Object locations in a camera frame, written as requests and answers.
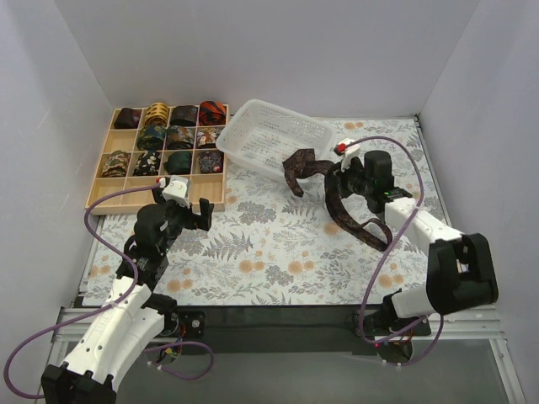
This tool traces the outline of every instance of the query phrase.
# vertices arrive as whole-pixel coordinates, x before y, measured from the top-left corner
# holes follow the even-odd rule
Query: floral tablecloth
[[[324,121],[335,127],[339,139],[385,135],[401,141],[421,170],[425,209],[445,220],[413,120]],[[390,152],[396,184],[419,197],[412,164],[402,150],[384,141],[361,147]],[[325,209],[322,176],[302,187],[305,195],[297,198],[284,179],[274,182],[231,164],[227,211],[214,213],[209,232],[182,233],[168,254],[170,264],[155,291],[171,295],[180,305],[360,303],[382,254],[332,222]],[[359,222],[372,217],[359,196],[344,204]],[[135,215],[107,216],[101,234],[121,249],[135,220]],[[119,264],[118,256],[99,245],[85,306],[104,302]],[[426,265],[426,256],[404,237],[387,260],[369,303],[380,303],[398,288],[423,283]]]

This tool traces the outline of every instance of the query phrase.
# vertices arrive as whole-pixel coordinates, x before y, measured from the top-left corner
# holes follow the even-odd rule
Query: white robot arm
[[[389,153],[369,151],[363,165],[360,147],[351,139],[343,140],[334,151],[343,158],[340,170],[336,170],[341,194],[364,196],[372,213],[389,226],[402,228],[417,202],[406,190],[395,186]],[[404,235],[429,259],[426,283],[384,298],[376,314],[384,327],[389,328],[398,319],[436,312],[446,315],[498,299],[494,266],[484,236],[463,234],[421,209]]]
[[[168,266],[167,252],[181,231],[209,231],[214,206],[200,199],[200,215],[196,215],[188,193],[189,181],[172,176],[164,189],[153,190],[157,203],[139,210],[135,235],[124,246],[124,253],[138,268],[138,283],[127,298],[115,303],[133,283],[132,268],[124,260],[104,303],[112,308],[94,318],[61,366],[50,364],[41,376],[47,404],[113,404],[127,370],[144,348],[163,329],[174,330],[171,323],[177,319],[176,300],[152,291]]]

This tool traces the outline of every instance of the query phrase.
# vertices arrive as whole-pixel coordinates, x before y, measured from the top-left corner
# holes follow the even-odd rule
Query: purple cable
[[[382,267],[383,267],[384,263],[386,262],[387,257],[389,257],[389,254],[395,248],[398,241],[403,236],[406,229],[408,229],[408,227],[410,226],[410,223],[412,222],[414,217],[417,215],[419,207],[423,203],[423,199],[424,199],[424,185],[423,185],[423,179],[421,178],[421,172],[419,171],[418,165],[415,162],[414,158],[412,157],[412,154],[400,142],[392,139],[391,137],[387,137],[387,136],[369,136],[369,137],[364,137],[363,139],[359,139],[357,141],[353,141],[352,143],[347,145],[346,148],[351,147],[353,145],[357,145],[357,144],[362,143],[364,141],[374,141],[374,140],[390,141],[391,143],[394,143],[397,146],[399,146],[401,149],[403,149],[403,151],[408,156],[410,162],[414,166],[415,174],[418,177],[418,181],[419,181],[419,200],[417,201],[417,204],[415,205],[415,208],[412,211],[412,213],[410,214],[409,218],[404,222],[403,227],[401,227],[401,229],[398,231],[397,235],[393,238],[392,243],[387,247],[387,250],[384,251],[384,253],[382,254],[382,258],[380,258],[380,261],[378,262],[378,264],[377,264],[377,266],[376,266],[376,268],[374,270],[374,273],[371,276],[371,280],[369,281],[369,284],[367,285],[367,288],[366,288],[366,291],[365,291],[365,296],[363,297],[363,301],[361,302],[360,318],[359,318],[360,336],[363,339],[363,341],[365,341],[366,343],[371,343],[371,344],[385,343],[385,342],[389,341],[392,338],[398,337],[399,335],[404,334],[406,331],[408,331],[408,330],[414,328],[415,326],[417,326],[418,324],[420,324],[426,318],[426,317],[419,318],[419,319],[415,320],[414,322],[408,324],[406,327],[401,328],[397,332],[394,332],[393,334],[390,334],[390,335],[388,335],[388,336],[386,336],[384,338],[380,338],[380,339],[378,339],[376,341],[372,341],[370,339],[367,339],[366,336],[365,336],[365,330],[363,329],[363,321],[365,320],[365,310],[366,310],[367,301],[369,299],[369,295],[371,294],[372,288],[374,287],[374,283],[376,282],[376,278],[378,277],[378,274],[380,273],[380,271],[382,271]],[[419,362],[422,358],[424,358],[425,356],[427,356],[430,353],[430,351],[434,348],[434,346],[438,342],[438,339],[440,338],[443,326],[444,326],[444,319],[443,319],[443,317],[440,317],[440,329],[436,333],[436,336],[432,340],[432,343],[430,343],[429,347],[424,352],[422,352],[420,356],[418,356],[414,360],[408,361],[406,364],[415,364],[415,363]]]
[[[120,195],[124,195],[124,194],[131,194],[133,192],[139,192],[139,191],[148,191],[150,189],[155,189],[155,188],[159,188],[160,184],[159,183],[155,183],[154,185],[148,185],[147,187],[140,187],[140,188],[133,188],[133,189],[125,189],[123,191],[118,191],[118,192],[114,192],[113,194],[110,194],[110,195],[105,195],[103,198],[100,198],[98,200],[96,200],[95,202],[93,202],[87,209],[86,209],[86,213],[84,214],[84,225],[86,226],[86,228],[88,229],[88,231],[90,232],[90,234],[95,237],[99,242],[101,242],[102,244],[104,244],[106,247],[108,247],[109,249],[111,249],[112,251],[114,251],[115,253],[117,253],[118,255],[120,255],[124,260],[126,260],[129,265],[133,268],[133,283],[131,284],[131,286],[129,287],[129,289],[117,300],[115,300],[115,304],[118,304],[118,303],[121,303],[124,299],[127,298],[127,296],[129,296],[129,294],[133,291],[133,289],[135,289],[135,286],[136,286],[136,282],[138,281],[138,268],[136,267],[135,263],[133,262],[133,260],[131,258],[129,258],[127,255],[125,255],[122,251],[118,250],[115,246],[113,246],[112,244],[110,244],[109,242],[107,242],[106,240],[104,240],[89,224],[88,222],[88,218],[90,216],[90,212],[92,211],[93,208],[95,208],[97,205],[105,202],[106,200],[108,199],[112,199],[116,196],[120,196]],[[81,320],[84,320],[85,318],[89,318],[91,316],[95,316],[96,314],[99,314],[99,313],[102,313],[104,311],[107,311],[110,307],[112,307],[111,304],[108,304],[106,306],[103,306],[95,311],[91,311],[87,314],[83,314],[79,317],[75,317],[71,320],[67,320],[66,322],[61,322],[59,324],[55,324],[54,326],[50,326],[48,328],[45,328],[44,330],[41,330],[37,333],[35,333],[34,335],[31,335],[29,336],[28,338],[26,338],[22,343],[20,343],[19,345],[17,345],[17,348],[15,348],[13,350],[13,352],[8,356],[8,360],[6,360],[6,364],[4,365],[4,368],[3,368],[3,379],[6,383],[6,386],[9,388],[9,390],[14,393],[15,395],[19,396],[19,397],[23,397],[23,398],[28,398],[30,400],[39,400],[41,398],[45,398],[45,396],[43,395],[39,395],[39,394],[28,394],[28,393],[25,393],[21,390],[19,390],[17,387],[15,387],[13,385],[13,382],[11,381],[11,379],[9,378],[9,368],[11,367],[11,363],[13,362],[13,359],[15,358],[15,355],[17,355],[19,353],[19,351],[24,348],[24,346],[26,346],[27,344],[31,343],[32,341],[34,341],[36,338],[39,338],[41,337],[42,335],[45,335],[47,334],[48,332],[51,332],[51,331],[55,331],[55,330],[58,330],[62,327],[65,327],[65,326],[68,326],[70,324],[73,324],[74,322],[80,322]]]
[[[156,363],[156,362],[152,362],[152,364],[156,365],[160,370],[163,370],[171,375],[174,375],[176,377],[179,377],[180,379],[184,379],[184,380],[198,380],[204,376],[206,376],[211,368],[213,367],[213,362],[215,360],[215,357],[214,357],[214,354],[213,354],[213,351],[211,350],[210,347],[208,347],[205,343],[197,343],[196,341],[180,341],[178,343],[168,343],[166,345],[159,345],[158,347],[155,347],[155,348],[148,348],[148,349],[144,349],[142,352],[145,353],[145,354],[148,354],[150,352],[155,352],[155,351],[161,351],[162,349],[166,349],[166,348],[173,348],[173,347],[183,347],[185,345],[191,345],[191,346],[194,346],[194,347],[202,347],[204,348],[206,351],[208,351],[208,353],[210,354],[210,363],[208,364],[208,366],[205,368],[205,370],[197,375],[197,376],[186,376],[186,375],[182,375],[181,373],[179,372],[176,372],[174,370],[171,370],[171,369],[168,369],[168,368],[165,368],[164,366]]]

